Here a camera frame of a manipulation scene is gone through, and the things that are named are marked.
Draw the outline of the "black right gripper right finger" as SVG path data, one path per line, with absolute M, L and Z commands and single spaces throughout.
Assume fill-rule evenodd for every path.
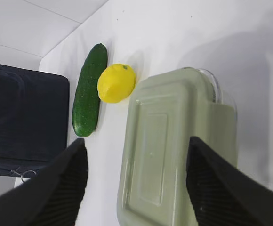
M 200 226 L 273 226 L 273 191 L 252 180 L 199 137 L 191 137 L 186 188 Z

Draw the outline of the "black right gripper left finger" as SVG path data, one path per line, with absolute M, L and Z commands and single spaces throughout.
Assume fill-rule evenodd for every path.
M 83 138 L 20 186 L 0 196 L 0 226 L 74 226 L 88 180 Z

